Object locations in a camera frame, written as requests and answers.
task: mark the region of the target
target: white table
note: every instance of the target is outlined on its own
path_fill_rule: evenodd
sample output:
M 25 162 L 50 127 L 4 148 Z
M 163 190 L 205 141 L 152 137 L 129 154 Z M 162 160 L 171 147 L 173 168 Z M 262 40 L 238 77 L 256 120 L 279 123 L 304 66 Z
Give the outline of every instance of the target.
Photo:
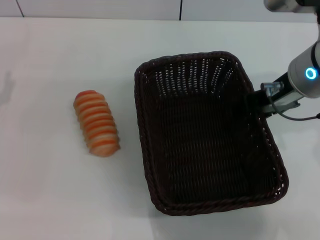
M 320 239 L 320 121 L 268 119 L 288 171 L 273 205 L 171 217 L 150 201 L 134 102 L 134 72 L 164 55 L 229 51 L 255 89 L 287 71 L 316 24 L 0 19 L 1 240 Z M 121 138 L 109 158 L 88 153 L 73 109 L 80 91 L 106 96 Z M 288 112 L 309 117 L 320 99 Z

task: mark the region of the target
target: dark brown wicker basket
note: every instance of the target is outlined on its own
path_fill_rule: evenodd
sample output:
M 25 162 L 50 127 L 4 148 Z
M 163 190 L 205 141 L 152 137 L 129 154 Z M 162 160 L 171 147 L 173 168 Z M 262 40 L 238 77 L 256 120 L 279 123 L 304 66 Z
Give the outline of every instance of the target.
M 135 72 L 134 96 L 151 201 L 171 216 L 272 204 L 289 179 L 253 87 L 228 52 L 165 56 Z

